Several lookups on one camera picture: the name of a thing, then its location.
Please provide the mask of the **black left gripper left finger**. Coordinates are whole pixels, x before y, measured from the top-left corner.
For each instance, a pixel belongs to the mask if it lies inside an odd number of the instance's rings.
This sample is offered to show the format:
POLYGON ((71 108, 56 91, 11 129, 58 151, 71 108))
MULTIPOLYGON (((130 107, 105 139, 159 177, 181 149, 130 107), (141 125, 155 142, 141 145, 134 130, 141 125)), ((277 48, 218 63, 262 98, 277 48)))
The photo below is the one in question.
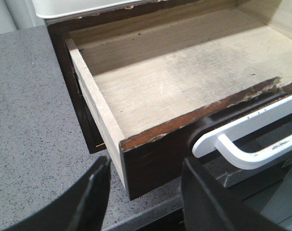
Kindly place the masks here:
POLYGON ((7 231, 100 231, 110 193, 111 159, 99 157, 64 194, 7 231))

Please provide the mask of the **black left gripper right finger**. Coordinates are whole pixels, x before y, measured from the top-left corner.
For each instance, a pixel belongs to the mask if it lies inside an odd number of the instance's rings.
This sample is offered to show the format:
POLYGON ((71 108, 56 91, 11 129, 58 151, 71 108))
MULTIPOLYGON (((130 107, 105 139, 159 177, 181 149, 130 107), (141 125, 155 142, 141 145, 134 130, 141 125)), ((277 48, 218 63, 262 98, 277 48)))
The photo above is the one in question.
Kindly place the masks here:
POLYGON ((194 157, 182 164, 181 197, 187 231, 282 231, 225 189, 194 157))

